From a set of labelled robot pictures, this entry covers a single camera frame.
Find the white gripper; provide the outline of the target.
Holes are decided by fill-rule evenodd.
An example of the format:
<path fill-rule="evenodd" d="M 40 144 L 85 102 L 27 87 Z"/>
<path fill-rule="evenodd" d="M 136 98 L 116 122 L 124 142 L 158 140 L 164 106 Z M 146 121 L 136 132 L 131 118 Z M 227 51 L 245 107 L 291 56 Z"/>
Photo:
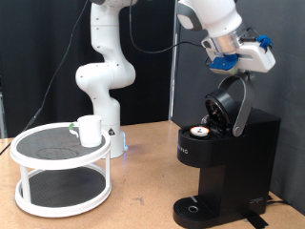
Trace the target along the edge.
<path fill-rule="evenodd" d="M 259 43 L 248 42 L 236 50 L 238 61 L 236 66 L 239 70 L 267 73 L 274 65 L 275 58 L 270 49 L 264 50 Z M 244 72 L 245 80 L 255 80 L 254 73 Z"/>

